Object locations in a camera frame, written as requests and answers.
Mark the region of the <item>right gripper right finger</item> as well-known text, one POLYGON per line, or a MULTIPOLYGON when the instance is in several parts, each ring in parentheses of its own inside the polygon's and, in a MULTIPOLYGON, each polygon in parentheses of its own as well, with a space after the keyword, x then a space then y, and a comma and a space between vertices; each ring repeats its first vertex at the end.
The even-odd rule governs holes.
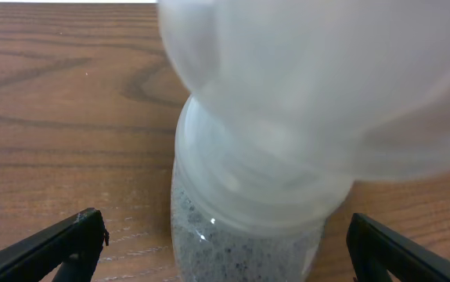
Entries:
POLYGON ((346 236, 356 282, 450 282, 450 261, 362 213, 346 236))

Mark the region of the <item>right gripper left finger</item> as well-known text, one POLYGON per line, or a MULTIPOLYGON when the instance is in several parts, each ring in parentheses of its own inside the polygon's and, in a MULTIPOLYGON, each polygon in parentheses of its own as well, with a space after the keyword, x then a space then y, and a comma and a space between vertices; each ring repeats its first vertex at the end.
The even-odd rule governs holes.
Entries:
POLYGON ((86 208, 0 251, 0 282, 36 282, 54 269, 54 281, 90 282, 109 244, 102 214, 86 208))

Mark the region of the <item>clear pump sanitizer bottle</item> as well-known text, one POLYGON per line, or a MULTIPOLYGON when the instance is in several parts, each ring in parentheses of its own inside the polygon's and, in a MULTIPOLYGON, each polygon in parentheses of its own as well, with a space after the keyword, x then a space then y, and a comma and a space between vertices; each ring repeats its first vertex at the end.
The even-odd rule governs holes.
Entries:
POLYGON ((357 181, 450 171, 450 0, 162 0, 184 281, 302 281, 357 181))

